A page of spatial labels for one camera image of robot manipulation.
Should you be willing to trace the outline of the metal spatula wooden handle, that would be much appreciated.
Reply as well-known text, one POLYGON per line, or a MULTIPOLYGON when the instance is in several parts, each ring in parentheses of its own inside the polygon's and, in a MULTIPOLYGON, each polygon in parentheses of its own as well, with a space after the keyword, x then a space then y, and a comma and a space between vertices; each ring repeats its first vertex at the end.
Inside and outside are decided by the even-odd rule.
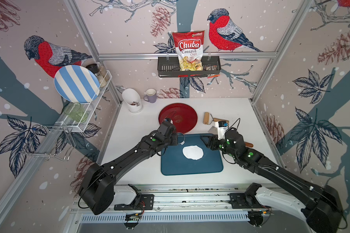
MULTIPOLYGON (((218 135, 218 129, 215 127, 215 126, 212 126, 209 130, 208 130, 208 133, 212 134, 212 135, 218 135)), ((245 145, 247 147, 254 147, 254 145, 252 143, 248 143, 248 142, 245 142, 245 145)))

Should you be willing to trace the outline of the white dough piece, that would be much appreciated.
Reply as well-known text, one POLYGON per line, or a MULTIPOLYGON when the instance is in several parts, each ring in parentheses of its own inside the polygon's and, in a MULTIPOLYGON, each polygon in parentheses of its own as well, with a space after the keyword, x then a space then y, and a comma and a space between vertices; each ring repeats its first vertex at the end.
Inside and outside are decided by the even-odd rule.
POLYGON ((199 146, 186 146, 182 149, 183 155, 187 159, 199 160, 204 156, 203 149, 199 146))

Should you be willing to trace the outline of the wooden rolling pin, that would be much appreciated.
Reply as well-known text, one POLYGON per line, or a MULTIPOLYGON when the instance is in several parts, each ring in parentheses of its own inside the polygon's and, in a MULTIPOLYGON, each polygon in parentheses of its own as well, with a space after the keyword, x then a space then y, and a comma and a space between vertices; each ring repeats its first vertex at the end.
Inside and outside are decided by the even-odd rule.
POLYGON ((229 121, 228 121, 228 120, 215 118, 215 117, 213 117, 212 114, 209 113, 209 112, 205 112, 205 113, 204 113, 203 124, 205 124, 205 125, 211 125, 213 122, 219 122, 219 121, 225 121, 227 124, 229 124, 229 121))

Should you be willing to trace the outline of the teal plastic tray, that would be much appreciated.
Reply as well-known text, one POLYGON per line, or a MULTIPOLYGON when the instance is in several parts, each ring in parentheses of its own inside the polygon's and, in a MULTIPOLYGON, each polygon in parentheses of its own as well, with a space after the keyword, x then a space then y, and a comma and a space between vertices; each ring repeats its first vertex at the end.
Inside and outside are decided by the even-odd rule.
POLYGON ((211 134, 187 134, 184 145, 169 146, 161 152, 161 172, 165 176, 218 173, 224 168, 220 151, 210 150, 200 139, 211 134), (199 146, 204 156, 199 160, 187 159, 182 152, 186 146, 199 146))

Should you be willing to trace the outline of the small round metal cutter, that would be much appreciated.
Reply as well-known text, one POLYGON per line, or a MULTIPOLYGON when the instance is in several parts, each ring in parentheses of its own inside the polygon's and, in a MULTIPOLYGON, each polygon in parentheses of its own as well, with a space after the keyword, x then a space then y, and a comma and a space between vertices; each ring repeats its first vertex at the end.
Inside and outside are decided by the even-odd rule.
POLYGON ((177 137, 178 137, 178 145, 184 145, 185 135, 183 133, 177 133, 177 137))

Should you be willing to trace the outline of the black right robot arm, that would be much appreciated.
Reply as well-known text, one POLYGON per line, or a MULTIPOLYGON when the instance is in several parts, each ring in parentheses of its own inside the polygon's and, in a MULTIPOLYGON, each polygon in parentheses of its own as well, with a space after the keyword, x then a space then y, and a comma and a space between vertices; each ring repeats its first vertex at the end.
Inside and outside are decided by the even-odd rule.
POLYGON ((243 136, 235 128, 225 132, 225 137, 207 137, 206 147, 220 150, 232 156, 234 162, 252 173, 263 176, 283 188, 301 201, 301 210, 307 224, 317 233, 335 233, 343 218, 343 210, 336 189, 321 187, 286 171, 272 162, 261 152, 246 146, 243 136))

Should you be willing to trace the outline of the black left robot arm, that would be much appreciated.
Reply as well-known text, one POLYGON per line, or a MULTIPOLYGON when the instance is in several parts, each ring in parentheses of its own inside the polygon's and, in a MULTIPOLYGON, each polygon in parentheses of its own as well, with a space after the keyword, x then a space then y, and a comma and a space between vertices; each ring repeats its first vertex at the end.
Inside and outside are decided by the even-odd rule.
POLYGON ((144 136, 131 150, 103 165, 93 164, 86 171, 78 195, 95 215, 103 213, 114 200, 114 186, 136 165, 178 144, 178 134, 170 118, 144 136))

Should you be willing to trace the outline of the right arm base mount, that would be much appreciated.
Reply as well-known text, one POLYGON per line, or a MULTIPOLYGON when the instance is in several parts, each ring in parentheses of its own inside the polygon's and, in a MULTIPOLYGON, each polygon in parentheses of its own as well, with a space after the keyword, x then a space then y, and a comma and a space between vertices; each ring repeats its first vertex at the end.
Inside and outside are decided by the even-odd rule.
POLYGON ((229 204, 232 209, 265 209, 256 199, 257 191, 261 187, 261 184, 252 183, 244 193, 230 193, 229 204))

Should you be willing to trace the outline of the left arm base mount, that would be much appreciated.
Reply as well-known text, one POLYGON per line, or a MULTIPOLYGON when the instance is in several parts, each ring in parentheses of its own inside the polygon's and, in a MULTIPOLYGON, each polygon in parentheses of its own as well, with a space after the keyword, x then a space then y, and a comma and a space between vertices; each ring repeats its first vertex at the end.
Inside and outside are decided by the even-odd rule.
POLYGON ((115 211, 136 210, 140 207, 144 210, 153 209, 154 195, 143 194, 131 184, 115 186, 114 192, 112 205, 115 211))

